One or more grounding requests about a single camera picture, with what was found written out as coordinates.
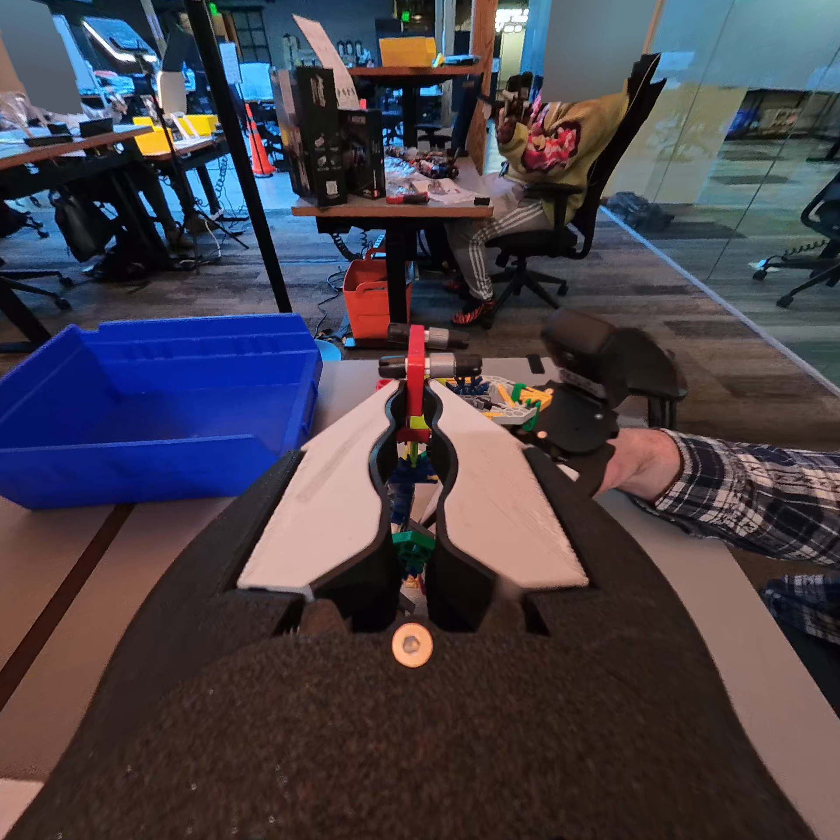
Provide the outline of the wooden top desk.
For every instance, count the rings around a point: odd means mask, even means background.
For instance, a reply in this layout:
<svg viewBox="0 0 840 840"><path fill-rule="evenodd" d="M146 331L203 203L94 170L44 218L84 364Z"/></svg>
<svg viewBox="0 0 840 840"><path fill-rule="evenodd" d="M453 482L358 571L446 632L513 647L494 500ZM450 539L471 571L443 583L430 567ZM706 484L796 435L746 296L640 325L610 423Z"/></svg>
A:
<svg viewBox="0 0 840 840"><path fill-rule="evenodd" d="M405 142L417 140L416 94L420 88L436 82L465 77L476 83L478 91L489 90L490 74L480 64L440 67L354 67L350 75L356 85L369 82L386 88L400 88L411 95L404 108ZM491 205L474 201L456 205L441 203L404 204L389 199L350 196L345 204L316 206L299 198L291 209L293 216L313 217L321 234L340 234L345 227L380 229L385 233L385 267L390 320L410 323L406 303L406 263L417 257L417 233L428 226L450 219L483 219L491 216Z"/></svg>
<svg viewBox="0 0 840 840"><path fill-rule="evenodd" d="M68 142L37 146L5 134L1 198L18 200L101 177L116 200L115 209L123 228L141 246L144 264L152 271L173 270L174 258L147 212L130 171L132 164L147 163L137 138L150 133L150 125L117 127L87 138L72 137Z"/></svg>

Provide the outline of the black bag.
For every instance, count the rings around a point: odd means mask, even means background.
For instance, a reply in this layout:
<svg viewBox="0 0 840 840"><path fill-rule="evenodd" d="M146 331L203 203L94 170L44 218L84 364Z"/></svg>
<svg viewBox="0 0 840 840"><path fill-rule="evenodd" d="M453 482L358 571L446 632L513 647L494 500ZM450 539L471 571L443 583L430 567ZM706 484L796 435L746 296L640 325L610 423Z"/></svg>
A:
<svg viewBox="0 0 840 840"><path fill-rule="evenodd" d="M605 208L643 235L661 234L675 219L675 215L664 206L635 192L616 192L605 201Z"/></svg>

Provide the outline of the orange plastic bin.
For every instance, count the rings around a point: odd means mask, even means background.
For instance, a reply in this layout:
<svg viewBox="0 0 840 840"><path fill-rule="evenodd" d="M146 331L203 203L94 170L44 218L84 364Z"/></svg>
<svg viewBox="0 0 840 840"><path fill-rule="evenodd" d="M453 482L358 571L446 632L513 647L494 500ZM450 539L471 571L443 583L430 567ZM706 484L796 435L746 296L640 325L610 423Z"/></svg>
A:
<svg viewBox="0 0 840 840"><path fill-rule="evenodd" d="M387 341L392 319L383 248L369 248L362 259L350 262L343 279L343 298L357 344Z"/></svg>

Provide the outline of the black vertical pole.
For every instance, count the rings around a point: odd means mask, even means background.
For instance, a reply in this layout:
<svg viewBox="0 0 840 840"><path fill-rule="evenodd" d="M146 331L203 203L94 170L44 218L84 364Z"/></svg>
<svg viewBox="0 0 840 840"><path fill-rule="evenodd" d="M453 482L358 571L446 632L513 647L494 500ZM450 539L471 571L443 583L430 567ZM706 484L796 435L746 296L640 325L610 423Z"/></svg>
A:
<svg viewBox="0 0 840 840"><path fill-rule="evenodd" d="M244 135L225 76L211 13L205 1L184 1L184 8L203 63L206 80L217 109L217 116L222 125L228 150L234 163L277 309L281 313L291 313L292 306L288 297L287 286L259 195L256 177L251 171Z"/></svg>

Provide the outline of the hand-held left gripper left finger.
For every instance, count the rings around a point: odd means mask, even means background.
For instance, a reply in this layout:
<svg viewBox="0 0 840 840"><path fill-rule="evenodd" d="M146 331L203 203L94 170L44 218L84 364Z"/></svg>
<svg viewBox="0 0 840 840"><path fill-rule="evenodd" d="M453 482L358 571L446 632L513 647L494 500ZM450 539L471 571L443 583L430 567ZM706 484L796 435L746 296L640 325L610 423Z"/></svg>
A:
<svg viewBox="0 0 840 840"><path fill-rule="evenodd" d="M403 566L385 485L403 423L404 383L391 381L303 446L238 591L328 601L355 633L395 623Z"/></svg>

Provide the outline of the wooden post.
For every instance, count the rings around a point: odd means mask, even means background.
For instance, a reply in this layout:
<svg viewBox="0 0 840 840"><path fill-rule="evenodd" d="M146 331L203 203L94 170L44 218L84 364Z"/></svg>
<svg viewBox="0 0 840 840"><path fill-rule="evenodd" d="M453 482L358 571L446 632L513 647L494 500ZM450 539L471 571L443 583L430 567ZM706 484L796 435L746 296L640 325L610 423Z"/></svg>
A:
<svg viewBox="0 0 840 840"><path fill-rule="evenodd" d="M490 94L497 6L498 1L471 2L469 48L470 53L478 59L475 73L480 74L479 91L486 96ZM482 101L477 102L467 136L467 151L479 175L484 174L487 157L489 117L485 105Z"/></svg>

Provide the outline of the orange traffic cone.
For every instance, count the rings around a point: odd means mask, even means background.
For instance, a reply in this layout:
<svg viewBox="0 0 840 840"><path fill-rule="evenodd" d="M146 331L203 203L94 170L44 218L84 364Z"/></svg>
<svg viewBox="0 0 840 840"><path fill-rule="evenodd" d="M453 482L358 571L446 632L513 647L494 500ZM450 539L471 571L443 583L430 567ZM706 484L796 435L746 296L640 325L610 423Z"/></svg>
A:
<svg viewBox="0 0 840 840"><path fill-rule="evenodd" d="M266 147L259 135L258 125L248 102L245 103L247 135L250 148L251 170L255 177L267 178L277 171L270 162Z"/></svg>

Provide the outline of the person's right hand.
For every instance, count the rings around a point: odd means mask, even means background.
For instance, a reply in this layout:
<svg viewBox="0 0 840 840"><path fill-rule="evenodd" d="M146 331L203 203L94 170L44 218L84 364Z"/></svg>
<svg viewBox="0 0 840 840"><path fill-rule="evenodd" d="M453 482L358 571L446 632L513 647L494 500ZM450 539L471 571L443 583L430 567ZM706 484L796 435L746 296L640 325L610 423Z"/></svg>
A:
<svg viewBox="0 0 840 840"><path fill-rule="evenodd" d="M620 490L645 502L656 502L682 473L676 441L662 430L625 427L612 446L614 453L597 495Z"/></svg>

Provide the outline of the tall black box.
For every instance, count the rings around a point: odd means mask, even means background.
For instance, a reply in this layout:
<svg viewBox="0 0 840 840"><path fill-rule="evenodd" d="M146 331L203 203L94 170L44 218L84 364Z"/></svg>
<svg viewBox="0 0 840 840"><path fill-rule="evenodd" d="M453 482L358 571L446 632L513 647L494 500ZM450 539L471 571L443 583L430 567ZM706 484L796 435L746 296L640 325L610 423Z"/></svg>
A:
<svg viewBox="0 0 840 840"><path fill-rule="evenodd" d="M339 104L331 69L295 69L288 150L292 188L319 207L347 203Z"/></svg>

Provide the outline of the heap of toy parts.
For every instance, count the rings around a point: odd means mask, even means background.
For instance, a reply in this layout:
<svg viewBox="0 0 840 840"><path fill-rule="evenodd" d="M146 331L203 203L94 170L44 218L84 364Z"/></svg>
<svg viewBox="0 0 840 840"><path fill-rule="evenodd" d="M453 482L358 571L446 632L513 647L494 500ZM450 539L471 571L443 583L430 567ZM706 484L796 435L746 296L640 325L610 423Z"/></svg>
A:
<svg viewBox="0 0 840 840"><path fill-rule="evenodd" d="M388 203L437 207L489 207L490 195L469 158L446 150L385 149L385 199Z"/></svg>

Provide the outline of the colourful construction toy model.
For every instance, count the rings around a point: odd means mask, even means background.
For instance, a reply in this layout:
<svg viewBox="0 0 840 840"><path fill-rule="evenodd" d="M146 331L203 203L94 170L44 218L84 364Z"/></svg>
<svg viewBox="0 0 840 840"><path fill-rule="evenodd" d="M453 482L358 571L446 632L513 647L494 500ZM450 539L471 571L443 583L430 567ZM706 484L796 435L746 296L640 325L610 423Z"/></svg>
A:
<svg viewBox="0 0 840 840"><path fill-rule="evenodd" d="M393 322L387 330L390 342L405 346L404 356L380 358L381 379L376 388L401 380L407 389L407 415L399 428L396 467L387 480L392 504L392 542L404 567L401 602L403 610L417 615L427 610L426 570L436 547L428 513L413 513L417 487L440 491L438 473L429 451L431 428L422 408L424 387L430 381L441 384L492 423L512 431L528 433L553 401L550 385L534 387L497 375L485 377L480 357L456 355L454 350L469 346L462 333Z"/></svg>

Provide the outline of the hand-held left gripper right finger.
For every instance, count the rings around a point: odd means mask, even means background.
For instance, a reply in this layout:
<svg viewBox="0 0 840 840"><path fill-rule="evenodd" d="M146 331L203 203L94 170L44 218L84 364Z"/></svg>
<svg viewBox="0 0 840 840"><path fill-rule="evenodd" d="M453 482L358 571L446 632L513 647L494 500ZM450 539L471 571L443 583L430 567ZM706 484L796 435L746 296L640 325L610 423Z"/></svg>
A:
<svg viewBox="0 0 840 840"><path fill-rule="evenodd" d="M500 597L583 590L583 563L555 510L566 475L446 385L425 387L431 459L442 489L427 610L450 632L475 632Z"/></svg>

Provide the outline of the black backpack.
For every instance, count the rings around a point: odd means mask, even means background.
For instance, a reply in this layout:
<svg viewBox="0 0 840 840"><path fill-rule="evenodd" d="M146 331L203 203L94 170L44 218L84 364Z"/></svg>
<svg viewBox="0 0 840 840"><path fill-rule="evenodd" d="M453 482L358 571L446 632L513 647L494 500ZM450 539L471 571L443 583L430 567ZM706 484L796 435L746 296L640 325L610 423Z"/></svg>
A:
<svg viewBox="0 0 840 840"><path fill-rule="evenodd" d="M116 236L118 223L84 193L52 191L49 202L69 252L80 263L103 256Z"/></svg>

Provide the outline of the blue plastic bin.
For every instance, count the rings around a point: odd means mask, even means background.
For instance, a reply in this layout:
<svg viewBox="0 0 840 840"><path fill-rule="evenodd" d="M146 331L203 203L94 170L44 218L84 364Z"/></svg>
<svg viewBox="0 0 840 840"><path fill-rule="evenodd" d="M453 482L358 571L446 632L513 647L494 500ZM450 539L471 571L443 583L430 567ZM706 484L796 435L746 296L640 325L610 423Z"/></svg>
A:
<svg viewBox="0 0 840 840"><path fill-rule="evenodd" d="M321 372L296 313L70 325L2 379L2 497L234 497L306 442Z"/></svg>

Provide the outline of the yellow box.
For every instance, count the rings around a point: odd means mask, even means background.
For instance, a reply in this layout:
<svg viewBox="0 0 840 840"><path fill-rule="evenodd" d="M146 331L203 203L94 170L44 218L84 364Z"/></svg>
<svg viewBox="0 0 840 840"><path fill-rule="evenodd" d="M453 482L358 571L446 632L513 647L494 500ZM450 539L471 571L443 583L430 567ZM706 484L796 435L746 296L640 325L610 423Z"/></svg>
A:
<svg viewBox="0 0 840 840"><path fill-rule="evenodd" d="M426 36L379 38L383 67L431 68L438 56L436 41Z"/></svg>

